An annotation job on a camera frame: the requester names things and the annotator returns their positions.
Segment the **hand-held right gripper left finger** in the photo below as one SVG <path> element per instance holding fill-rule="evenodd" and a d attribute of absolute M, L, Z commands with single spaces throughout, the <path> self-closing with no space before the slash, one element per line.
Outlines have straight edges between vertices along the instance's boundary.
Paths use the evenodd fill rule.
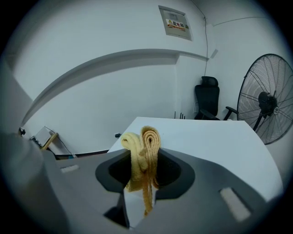
<path fill-rule="evenodd" d="M 129 229 L 124 197 L 131 174 L 129 151 L 118 150 L 56 163 L 75 192 L 92 208 Z"/>

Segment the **black office chair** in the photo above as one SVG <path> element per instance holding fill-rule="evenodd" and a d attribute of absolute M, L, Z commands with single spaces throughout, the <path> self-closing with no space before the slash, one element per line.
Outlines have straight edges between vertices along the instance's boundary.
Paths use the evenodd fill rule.
<path fill-rule="evenodd" d="M 195 86 L 198 104 L 195 120 L 219 120 L 217 118 L 219 94 L 218 80 L 215 77 L 202 76 L 201 84 Z"/>

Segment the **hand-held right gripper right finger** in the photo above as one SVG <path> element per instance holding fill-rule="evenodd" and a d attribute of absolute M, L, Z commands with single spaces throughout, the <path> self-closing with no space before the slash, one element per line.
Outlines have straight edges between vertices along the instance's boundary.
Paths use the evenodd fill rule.
<path fill-rule="evenodd" d="M 159 189 L 138 234 L 247 234 L 266 205 L 223 166 L 181 152 L 158 153 Z"/>

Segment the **wooden desk with black leg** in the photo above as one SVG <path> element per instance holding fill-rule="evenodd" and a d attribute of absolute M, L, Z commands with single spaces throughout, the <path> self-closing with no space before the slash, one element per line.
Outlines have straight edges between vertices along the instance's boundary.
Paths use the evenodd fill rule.
<path fill-rule="evenodd" d="M 49 141 L 43 146 L 43 147 L 40 147 L 40 149 L 41 150 L 46 150 L 48 147 L 49 147 L 49 145 L 57 138 L 57 136 L 58 136 L 58 133 L 54 133 L 52 136 L 51 136 L 51 138 L 49 139 Z"/>

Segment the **yellow cloth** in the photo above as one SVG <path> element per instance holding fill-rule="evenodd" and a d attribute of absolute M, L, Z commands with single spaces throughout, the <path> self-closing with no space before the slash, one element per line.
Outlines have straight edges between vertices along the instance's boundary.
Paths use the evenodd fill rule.
<path fill-rule="evenodd" d="M 130 151 L 131 176 L 125 188 L 128 192 L 142 191 L 144 216 L 152 211 L 152 188 L 157 181 L 158 151 L 161 138 L 156 128 L 144 126 L 140 134 L 128 132 L 121 137 L 121 145 Z"/>

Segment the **grey electrical panel box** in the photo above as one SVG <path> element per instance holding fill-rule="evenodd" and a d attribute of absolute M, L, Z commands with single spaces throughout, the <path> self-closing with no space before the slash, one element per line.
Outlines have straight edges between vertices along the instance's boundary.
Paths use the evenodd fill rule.
<path fill-rule="evenodd" d="M 166 35 L 192 41 L 185 13 L 161 5 L 158 8 Z"/>

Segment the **black floor fan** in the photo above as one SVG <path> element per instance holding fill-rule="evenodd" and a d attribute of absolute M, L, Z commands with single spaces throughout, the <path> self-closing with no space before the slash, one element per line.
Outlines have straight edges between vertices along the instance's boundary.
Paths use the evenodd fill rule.
<path fill-rule="evenodd" d="M 265 145 L 281 139 L 293 126 L 293 69 L 281 56 L 260 56 L 248 69 L 237 103 L 245 121 Z"/>

